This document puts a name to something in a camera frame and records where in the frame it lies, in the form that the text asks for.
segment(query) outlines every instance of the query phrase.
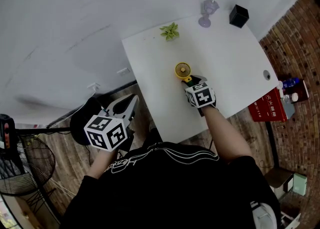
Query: succulent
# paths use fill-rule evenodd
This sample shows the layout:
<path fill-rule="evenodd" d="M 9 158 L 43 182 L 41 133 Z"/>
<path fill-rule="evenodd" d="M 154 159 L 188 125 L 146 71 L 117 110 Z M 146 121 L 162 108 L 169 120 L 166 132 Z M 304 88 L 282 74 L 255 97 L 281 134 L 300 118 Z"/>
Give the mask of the succulent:
<path fill-rule="evenodd" d="M 173 40 L 175 37 L 180 36 L 177 29 L 178 29 L 178 25 L 175 24 L 174 22 L 168 26 L 161 27 L 160 30 L 163 31 L 163 33 L 161 33 L 161 36 L 165 36 L 166 41 Z"/>

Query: black t-shirt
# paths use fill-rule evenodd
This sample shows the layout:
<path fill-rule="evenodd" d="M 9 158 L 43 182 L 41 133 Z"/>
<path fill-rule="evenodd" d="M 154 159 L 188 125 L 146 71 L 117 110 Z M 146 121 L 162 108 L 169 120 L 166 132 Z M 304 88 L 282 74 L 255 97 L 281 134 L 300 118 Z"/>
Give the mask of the black t-shirt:
<path fill-rule="evenodd" d="M 200 146 L 157 143 L 128 152 L 99 179 L 85 176 L 60 228 L 255 228 L 252 201 L 279 219 L 252 157 L 226 164 Z"/>

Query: wall outlet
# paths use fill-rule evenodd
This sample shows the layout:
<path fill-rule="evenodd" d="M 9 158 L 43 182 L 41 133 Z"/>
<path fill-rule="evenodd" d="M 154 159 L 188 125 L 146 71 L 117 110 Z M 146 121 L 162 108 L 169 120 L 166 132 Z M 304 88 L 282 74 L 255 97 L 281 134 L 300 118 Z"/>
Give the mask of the wall outlet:
<path fill-rule="evenodd" d="M 93 90 L 93 91 L 97 91 L 99 89 L 99 87 L 100 87 L 100 84 L 94 82 L 94 83 L 90 84 L 87 87 L 87 89 L 90 89 L 90 90 Z"/>
<path fill-rule="evenodd" d="M 130 70 L 129 70 L 128 68 L 123 68 L 122 70 L 117 71 L 116 73 L 117 73 L 118 75 L 124 76 L 124 75 L 130 73 Z"/>

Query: green object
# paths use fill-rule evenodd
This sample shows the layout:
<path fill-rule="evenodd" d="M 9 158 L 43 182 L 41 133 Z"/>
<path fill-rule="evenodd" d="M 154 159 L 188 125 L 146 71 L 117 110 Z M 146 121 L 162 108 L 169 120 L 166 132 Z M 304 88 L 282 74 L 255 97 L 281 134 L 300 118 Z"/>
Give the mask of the green object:
<path fill-rule="evenodd" d="M 194 85 L 197 85 L 197 84 L 195 84 L 193 80 L 190 80 L 190 81 L 186 82 L 186 85 L 190 88 L 190 87 L 193 87 Z"/>
<path fill-rule="evenodd" d="M 178 25 L 175 24 L 175 22 L 168 26 L 161 27 L 160 30 L 163 31 L 163 33 L 161 33 L 161 36 L 164 36 L 166 41 L 170 41 L 176 37 L 180 37 L 180 34 L 177 31 L 177 29 Z"/>
<path fill-rule="evenodd" d="M 293 191 L 304 196 L 307 190 L 307 177 L 298 173 L 293 174 Z"/>

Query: white wall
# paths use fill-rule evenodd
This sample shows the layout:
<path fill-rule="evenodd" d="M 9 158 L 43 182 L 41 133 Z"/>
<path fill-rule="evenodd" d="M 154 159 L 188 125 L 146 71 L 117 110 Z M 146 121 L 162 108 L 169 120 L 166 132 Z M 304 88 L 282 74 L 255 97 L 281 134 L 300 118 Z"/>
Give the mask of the white wall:
<path fill-rule="evenodd" d="M 106 93 L 133 81 L 132 72 L 116 74 L 130 69 L 121 39 L 196 15 L 201 1 L 0 0 L 0 113 L 48 124 L 81 105 L 91 95 L 89 84 Z M 216 1 L 222 9 L 247 8 L 257 38 L 292 2 Z"/>

